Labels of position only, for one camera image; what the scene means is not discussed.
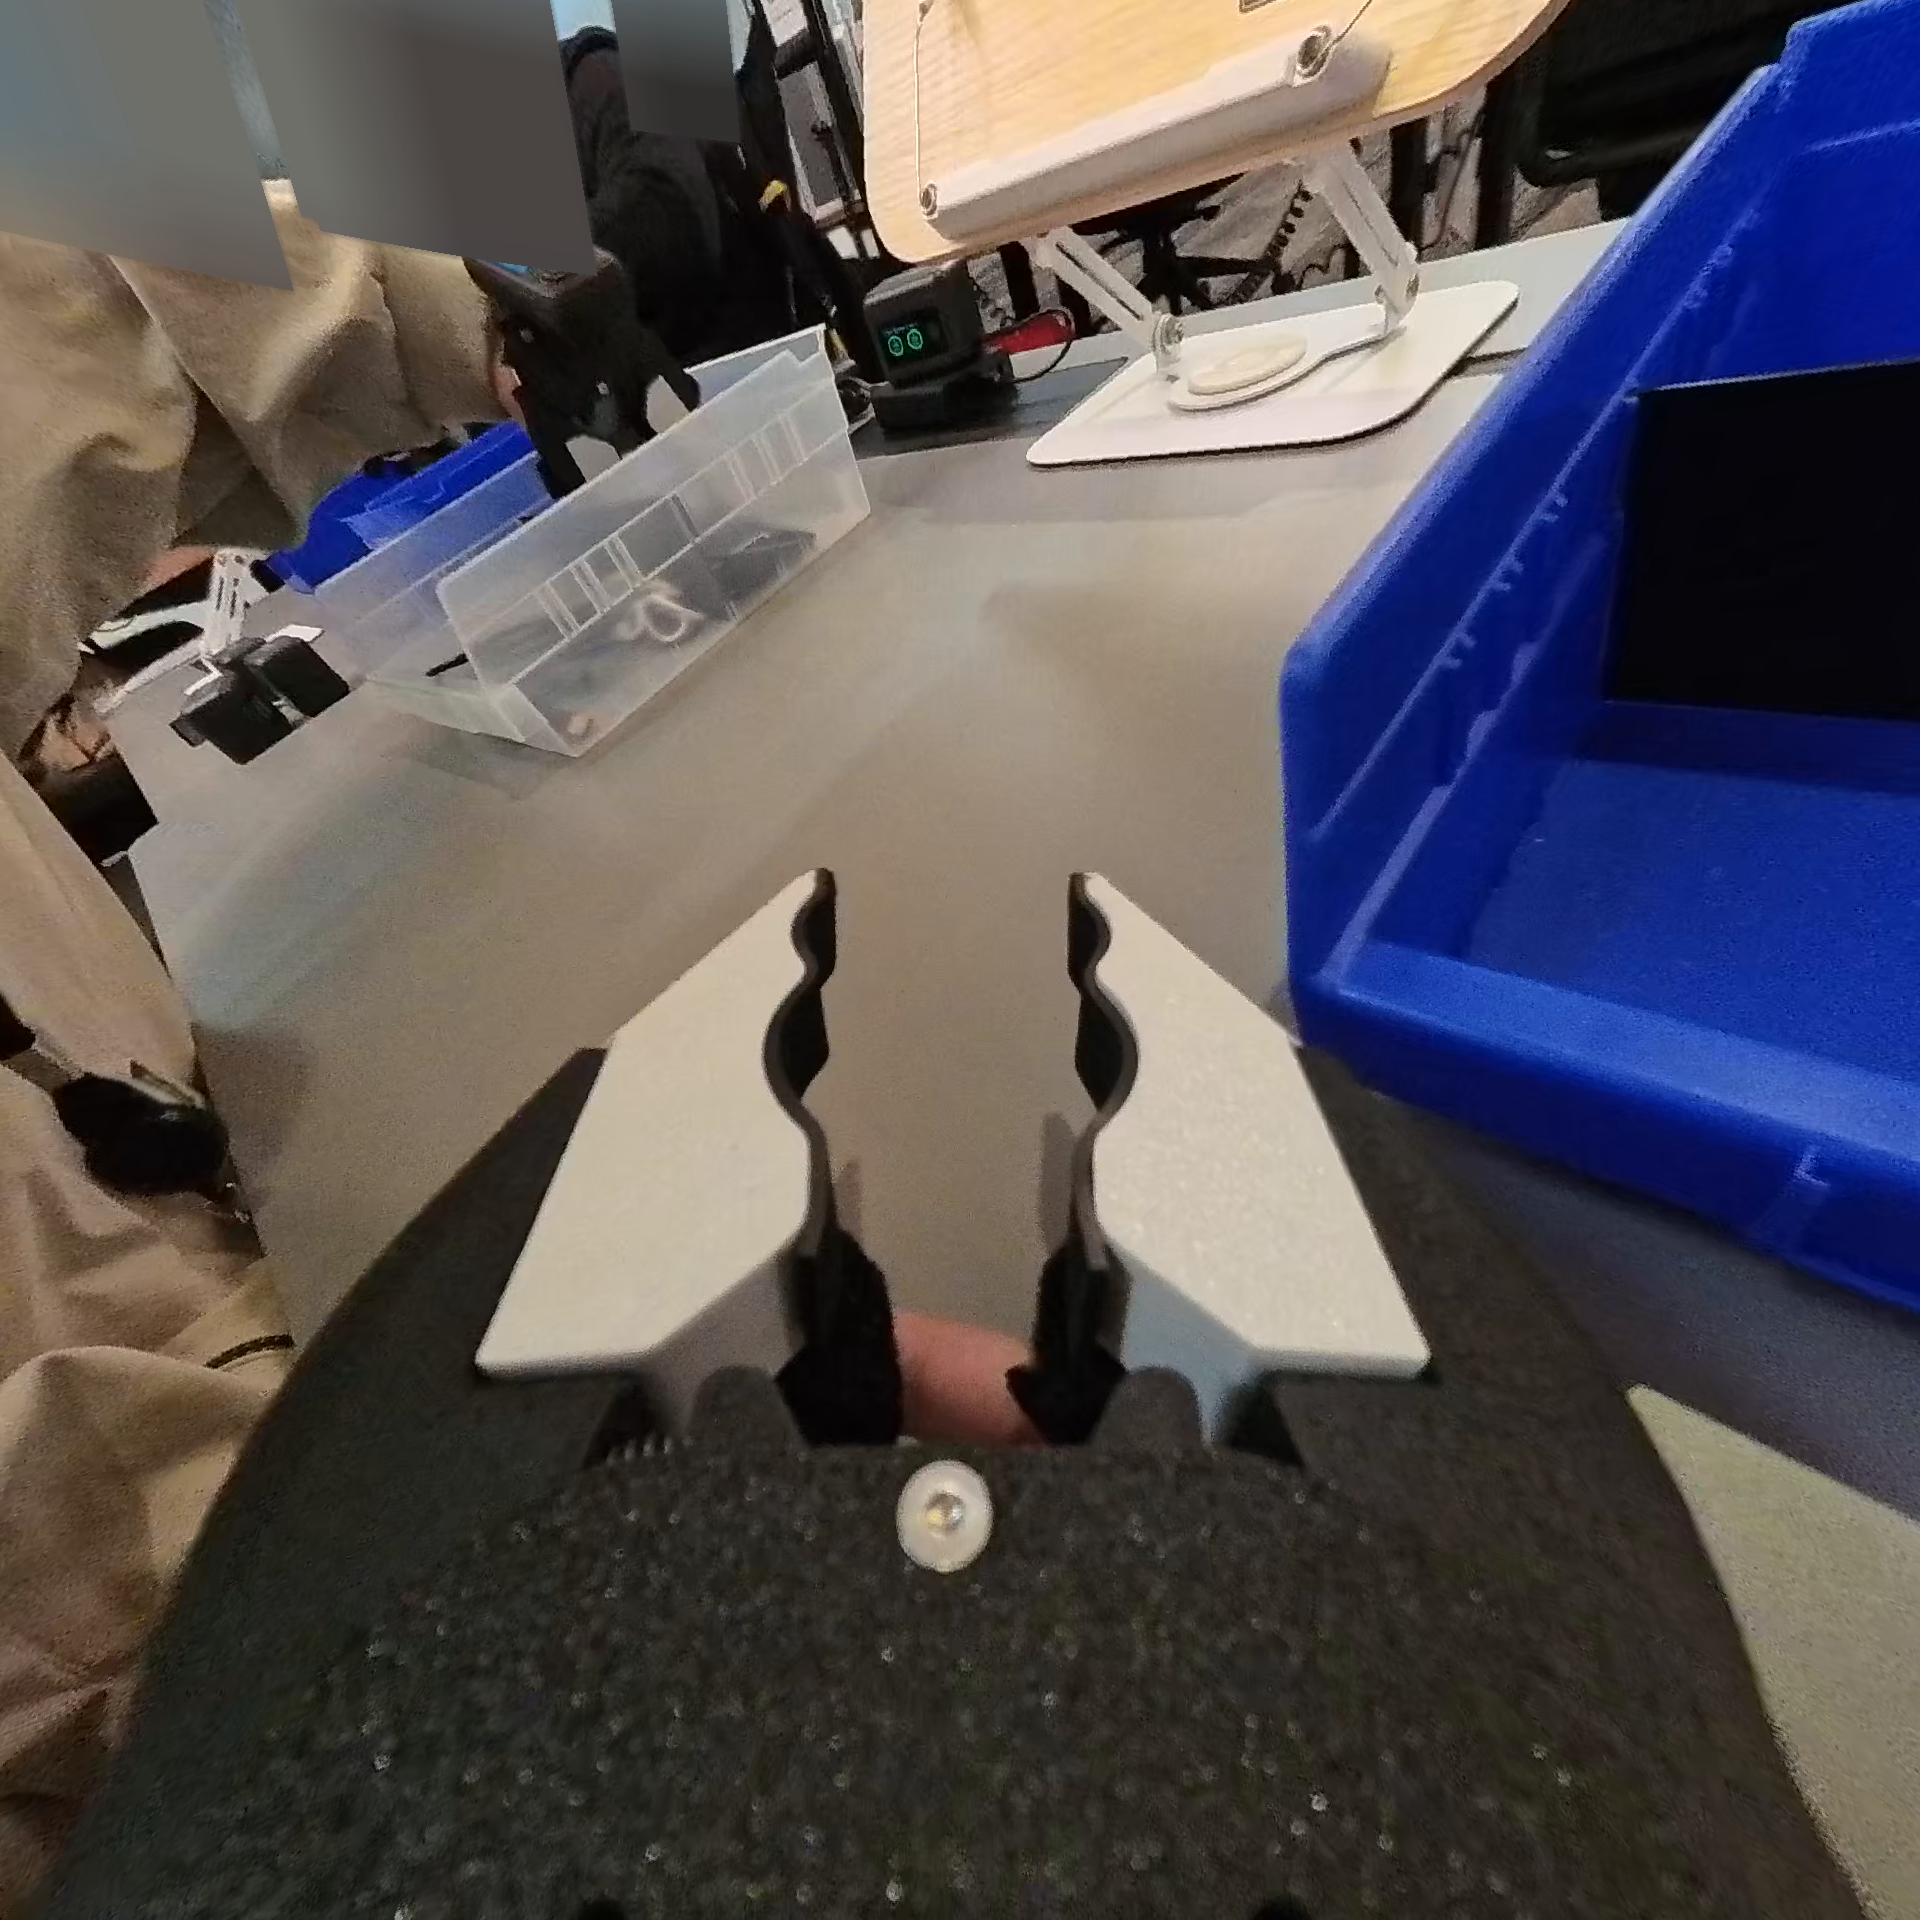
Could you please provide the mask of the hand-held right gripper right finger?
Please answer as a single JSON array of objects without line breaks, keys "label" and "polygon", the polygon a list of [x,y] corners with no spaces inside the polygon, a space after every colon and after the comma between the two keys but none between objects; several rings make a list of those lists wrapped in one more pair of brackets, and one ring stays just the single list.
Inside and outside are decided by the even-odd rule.
[{"label": "hand-held right gripper right finger", "polygon": [[1071,879],[1072,1233],[1095,1356],[1177,1376],[1231,1438],[1279,1376],[1414,1382],[1433,1352],[1303,1057],[1113,879]]}]

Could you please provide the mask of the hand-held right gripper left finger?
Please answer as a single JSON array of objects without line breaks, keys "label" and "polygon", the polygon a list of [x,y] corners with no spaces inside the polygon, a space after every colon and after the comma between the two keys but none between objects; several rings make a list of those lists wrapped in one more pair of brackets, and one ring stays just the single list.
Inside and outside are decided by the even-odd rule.
[{"label": "hand-held right gripper left finger", "polygon": [[832,1222],[826,1067],[835,879],[805,871],[624,1022],[571,1125],[475,1368],[615,1376],[683,1433],[712,1376],[802,1344],[793,1267]]}]

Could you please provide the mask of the clear plastic bin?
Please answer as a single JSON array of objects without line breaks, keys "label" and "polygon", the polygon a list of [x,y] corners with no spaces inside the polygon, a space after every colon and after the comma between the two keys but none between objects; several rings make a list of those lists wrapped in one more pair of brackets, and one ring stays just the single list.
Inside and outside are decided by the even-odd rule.
[{"label": "clear plastic bin", "polygon": [[[835,375],[827,326],[712,358],[697,411],[655,387],[655,438],[583,440],[574,494],[522,460],[312,591],[309,622],[406,713],[583,757],[869,517]],[[706,631],[609,640],[603,614],[655,589]]]}]

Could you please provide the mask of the blue plastic bin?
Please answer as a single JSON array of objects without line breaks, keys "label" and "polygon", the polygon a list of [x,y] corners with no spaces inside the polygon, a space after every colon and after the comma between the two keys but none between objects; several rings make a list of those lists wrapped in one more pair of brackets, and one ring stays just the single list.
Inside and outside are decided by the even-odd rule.
[{"label": "blue plastic bin", "polygon": [[1373,1088],[1915,1310],[1915,788],[1598,743],[1634,398],[1915,358],[1915,5],[1729,103],[1291,646],[1288,979]]},{"label": "blue plastic bin", "polygon": [[466,438],[379,454],[321,496],[305,540],[275,549],[265,569],[281,588],[315,591],[351,565],[409,532],[430,515],[483,487],[537,448],[517,423],[475,428]]}]

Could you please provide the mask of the person's right hand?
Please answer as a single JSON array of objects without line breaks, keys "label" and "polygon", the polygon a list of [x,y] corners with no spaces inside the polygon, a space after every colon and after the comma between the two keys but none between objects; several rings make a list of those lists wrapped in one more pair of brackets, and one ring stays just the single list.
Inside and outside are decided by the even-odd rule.
[{"label": "person's right hand", "polygon": [[1010,1388],[1010,1373],[1029,1363],[1021,1340],[923,1311],[898,1311],[895,1332],[907,1438],[994,1448],[1042,1443]]}]

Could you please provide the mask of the black charger green display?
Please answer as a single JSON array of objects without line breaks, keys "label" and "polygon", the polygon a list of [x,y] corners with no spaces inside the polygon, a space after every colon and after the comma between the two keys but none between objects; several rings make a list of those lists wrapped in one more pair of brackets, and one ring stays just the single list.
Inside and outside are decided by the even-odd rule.
[{"label": "black charger green display", "polygon": [[875,283],[863,320],[880,364],[871,411],[883,437],[923,438],[1015,409],[1013,358],[981,317],[967,262],[923,264]]}]

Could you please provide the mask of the black white table clamp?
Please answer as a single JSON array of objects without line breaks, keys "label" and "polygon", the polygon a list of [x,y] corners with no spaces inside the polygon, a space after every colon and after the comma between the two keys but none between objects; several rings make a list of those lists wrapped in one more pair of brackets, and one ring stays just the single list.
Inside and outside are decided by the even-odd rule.
[{"label": "black white table clamp", "polygon": [[321,651],[321,628],[248,631],[251,608],[265,597],[248,550],[213,552],[200,637],[187,655],[197,676],[173,717],[173,732],[186,747],[251,763],[351,700],[353,684]]}]

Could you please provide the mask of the wooden book stand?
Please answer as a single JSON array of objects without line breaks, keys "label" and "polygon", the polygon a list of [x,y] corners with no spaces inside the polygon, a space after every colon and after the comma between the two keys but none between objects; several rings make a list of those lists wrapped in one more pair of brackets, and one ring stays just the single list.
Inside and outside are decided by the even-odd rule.
[{"label": "wooden book stand", "polygon": [[[1416,413],[1514,312],[1491,279],[1423,293],[1359,143],[1501,77],[1560,3],[887,3],[865,7],[865,191],[883,245],[942,264],[1032,247],[1126,366],[1038,469],[1328,448]],[[1078,230],[1177,188],[1294,165],[1373,304],[1194,332]]]}]

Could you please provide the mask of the black divider panel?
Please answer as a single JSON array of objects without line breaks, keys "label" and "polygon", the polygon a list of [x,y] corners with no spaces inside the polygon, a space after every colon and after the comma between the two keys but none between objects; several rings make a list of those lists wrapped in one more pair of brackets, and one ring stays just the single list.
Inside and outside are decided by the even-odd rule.
[{"label": "black divider panel", "polygon": [[1634,398],[1597,740],[1915,788],[1919,364]]}]

